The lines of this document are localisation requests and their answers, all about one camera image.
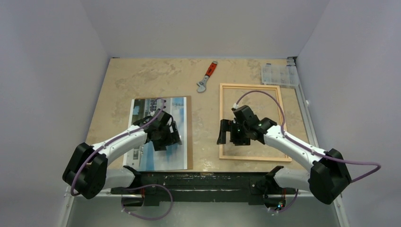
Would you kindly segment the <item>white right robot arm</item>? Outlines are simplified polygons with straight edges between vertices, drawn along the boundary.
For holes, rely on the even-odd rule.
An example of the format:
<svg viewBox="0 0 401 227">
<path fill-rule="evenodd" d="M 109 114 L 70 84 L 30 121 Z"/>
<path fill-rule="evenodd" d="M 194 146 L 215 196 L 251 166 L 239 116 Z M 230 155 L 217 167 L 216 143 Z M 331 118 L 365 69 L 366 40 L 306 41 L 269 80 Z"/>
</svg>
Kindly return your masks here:
<svg viewBox="0 0 401 227">
<path fill-rule="evenodd" d="M 236 146 L 249 146 L 252 140 L 273 147 L 290 156 L 304 169 L 293 170 L 277 166 L 266 174 L 265 185 L 270 192 L 293 188 L 309 191 L 318 201 L 331 204 L 351 183 L 351 177 L 342 154 L 331 149 L 324 151 L 284 131 L 269 118 L 259 119 L 252 109 L 241 106 L 232 110 L 234 119 L 220 120 L 217 144 L 230 142 Z"/>
</svg>

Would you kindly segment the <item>building photo print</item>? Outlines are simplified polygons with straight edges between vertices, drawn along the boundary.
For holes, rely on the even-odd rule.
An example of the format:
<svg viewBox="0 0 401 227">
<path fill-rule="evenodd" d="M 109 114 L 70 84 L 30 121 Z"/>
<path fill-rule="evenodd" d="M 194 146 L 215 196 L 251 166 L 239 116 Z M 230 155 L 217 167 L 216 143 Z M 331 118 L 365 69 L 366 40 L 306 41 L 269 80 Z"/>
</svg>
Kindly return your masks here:
<svg viewBox="0 0 401 227">
<path fill-rule="evenodd" d="M 148 127 L 153 131 L 147 143 L 127 152 L 123 157 L 123 165 L 138 171 L 192 169 L 189 101 L 188 96 L 133 99 L 129 125 L 142 126 L 159 110 L 163 112 Z"/>
</svg>

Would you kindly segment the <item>light wooden picture frame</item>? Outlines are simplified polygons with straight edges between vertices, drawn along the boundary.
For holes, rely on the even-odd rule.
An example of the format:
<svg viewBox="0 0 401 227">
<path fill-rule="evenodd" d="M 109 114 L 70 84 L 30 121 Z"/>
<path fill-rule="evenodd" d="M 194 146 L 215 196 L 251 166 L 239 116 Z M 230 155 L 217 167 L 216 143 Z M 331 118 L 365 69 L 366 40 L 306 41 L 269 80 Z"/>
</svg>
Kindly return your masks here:
<svg viewBox="0 0 401 227">
<path fill-rule="evenodd" d="M 281 123 L 284 122 L 284 114 L 280 112 L 283 111 L 283 102 L 281 96 L 280 87 L 277 85 L 250 85 L 250 84 L 230 84 L 230 83 L 220 83 L 219 85 L 219 118 L 223 119 L 223 104 L 224 104 L 224 89 L 247 89 L 247 90 L 271 90 L 275 92 L 276 101 L 278 103 L 279 119 Z M 224 146 L 219 145 L 219 159 L 223 160 L 239 160 L 239 161 L 263 161 L 263 162 L 292 162 L 292 158 L 288 155 L 284 157 L 257 157 L 257 156 L 234 156 L 225 155 Z"/>
</svg>

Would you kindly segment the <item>brown backing board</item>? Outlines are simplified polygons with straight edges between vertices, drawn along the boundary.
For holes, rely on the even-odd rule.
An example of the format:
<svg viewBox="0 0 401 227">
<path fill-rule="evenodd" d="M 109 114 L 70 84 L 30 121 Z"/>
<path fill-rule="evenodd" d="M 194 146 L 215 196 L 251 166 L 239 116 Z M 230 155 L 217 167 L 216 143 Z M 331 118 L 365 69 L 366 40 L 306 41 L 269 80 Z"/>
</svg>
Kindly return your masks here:
<svg viewBox="0 0 401 227">
<path fill-rule="evenodd" d="M 133 149 L 124 159 L 138 171 L 181 171 L 193 169 L 192 103 L 190 96 L 164 97 L 166 112 L 173 116 L 182 145 L 167 146 L 166 151 L 154 151 L 152 142 Z"/>
</svg>

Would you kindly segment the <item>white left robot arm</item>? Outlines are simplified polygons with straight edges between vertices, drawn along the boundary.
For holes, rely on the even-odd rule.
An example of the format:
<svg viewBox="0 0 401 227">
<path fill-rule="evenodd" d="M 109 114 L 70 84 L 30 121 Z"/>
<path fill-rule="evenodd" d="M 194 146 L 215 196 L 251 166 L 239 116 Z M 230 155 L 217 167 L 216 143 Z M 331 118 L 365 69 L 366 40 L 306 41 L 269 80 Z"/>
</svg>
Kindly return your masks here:
<svg viewBox="0 0 401 227">
<path fill-rule="evenodd" d="M 172 115 L 158 109 L 153 116 L 135 121 L 110 139 L 93 145 L 85 142 L 77 145 L 62 175 L 63 181 L 70 186 L 70 194 L 92 199 L 103 189 L 138 192 L 142 184 L 137 170 L 130 166 L 108 170 L 108 166 L 130 150 L 147 143 L 152 143 L 156 151 L 182 144 Z"/>
</svg>

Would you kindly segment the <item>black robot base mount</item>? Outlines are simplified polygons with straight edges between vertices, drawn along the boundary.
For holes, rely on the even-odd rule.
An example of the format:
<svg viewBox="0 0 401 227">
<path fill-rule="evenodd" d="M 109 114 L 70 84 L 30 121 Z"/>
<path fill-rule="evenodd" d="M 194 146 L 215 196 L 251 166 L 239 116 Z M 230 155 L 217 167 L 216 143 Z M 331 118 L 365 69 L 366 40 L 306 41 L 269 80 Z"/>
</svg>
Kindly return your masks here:
<svg viewBox="0 0 401 227">
<path fill-rule="evenodd" d="M 113 188 L 128 206 L 158 206 L 174 202 L 244 202 L 249 205 L 277 204 L 295 194 L 295 189 L 280 188 L 264 172 L 143 172 L 137 190 Z"/>
</svg>

